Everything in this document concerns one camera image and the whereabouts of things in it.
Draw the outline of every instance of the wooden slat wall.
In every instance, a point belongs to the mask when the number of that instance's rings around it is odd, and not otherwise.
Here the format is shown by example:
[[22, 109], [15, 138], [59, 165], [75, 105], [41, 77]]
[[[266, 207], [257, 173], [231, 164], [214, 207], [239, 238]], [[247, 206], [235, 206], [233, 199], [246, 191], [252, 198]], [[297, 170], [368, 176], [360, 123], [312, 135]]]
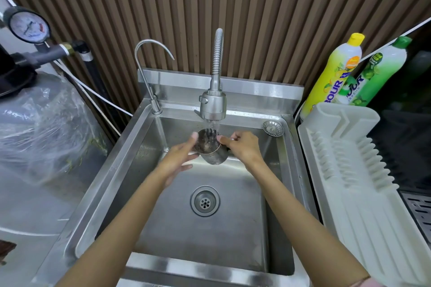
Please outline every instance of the wooden slat wall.
[[[431, 0], [16, 0], [45, 16], [56, 41], [91, 46], [112, 100], [134, 112], [140, 102], [133, 49], [144, 66], [210, 73], [212, 43], [224, 29], [224, 76], [304, 85], [310, 90], [331, 51], [353, 32], [364, 54], [431, 16]], [[83, 64], [73, 72], [92, 85]]]

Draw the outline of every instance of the pressure gauge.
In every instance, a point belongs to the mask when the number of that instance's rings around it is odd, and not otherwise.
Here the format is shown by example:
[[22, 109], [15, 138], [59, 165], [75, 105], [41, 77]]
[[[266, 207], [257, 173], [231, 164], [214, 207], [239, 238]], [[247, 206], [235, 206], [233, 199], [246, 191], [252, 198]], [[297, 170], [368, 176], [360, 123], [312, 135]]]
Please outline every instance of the pressure gauge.
[[39, 14], [21, 7], [9, 7], [3, 14], [3, 22], [18, 39], [40, 44], [50, 37], [50, 26]]

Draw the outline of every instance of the pink sleeve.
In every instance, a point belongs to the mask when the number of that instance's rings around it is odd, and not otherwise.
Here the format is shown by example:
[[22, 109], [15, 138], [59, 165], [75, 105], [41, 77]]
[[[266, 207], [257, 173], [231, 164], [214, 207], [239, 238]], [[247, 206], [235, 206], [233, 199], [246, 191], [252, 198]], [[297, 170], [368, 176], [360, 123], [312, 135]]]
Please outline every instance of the pink sleeve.
[[377, 281], [375, 281], [373, 278], [368, 278], [366, 280], [353, 284], [351, 287], [384, 287], [384, 286], [378, 283]]

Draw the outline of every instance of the plastic bag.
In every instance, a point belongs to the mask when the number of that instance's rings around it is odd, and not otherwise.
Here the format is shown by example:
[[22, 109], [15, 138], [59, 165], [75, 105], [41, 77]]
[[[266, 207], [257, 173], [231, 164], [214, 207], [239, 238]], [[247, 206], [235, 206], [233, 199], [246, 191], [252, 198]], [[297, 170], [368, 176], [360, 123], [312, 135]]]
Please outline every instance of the plastic bag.
[[79, 165], [90, 144], [106, 155], [98, 126], [71, 83], [39, 73], [32, 87], [0, 99], [0, 175], [36, 185]]

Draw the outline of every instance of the drain strainer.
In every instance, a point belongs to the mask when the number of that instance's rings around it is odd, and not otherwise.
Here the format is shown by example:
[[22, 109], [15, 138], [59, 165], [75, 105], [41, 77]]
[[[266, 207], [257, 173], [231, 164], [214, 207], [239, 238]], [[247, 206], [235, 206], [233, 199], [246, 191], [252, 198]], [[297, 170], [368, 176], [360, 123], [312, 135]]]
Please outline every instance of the drain strainer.
[[195, 214], [208, 217], [220, 206], [220, 196], [211, 186], [201, 186], [191, 195], [190, 205]]
[[268, 120], [263, 123], [263, 130], [271, 136], [279, 137], [284, 133], [283, 126], [276, 120]]

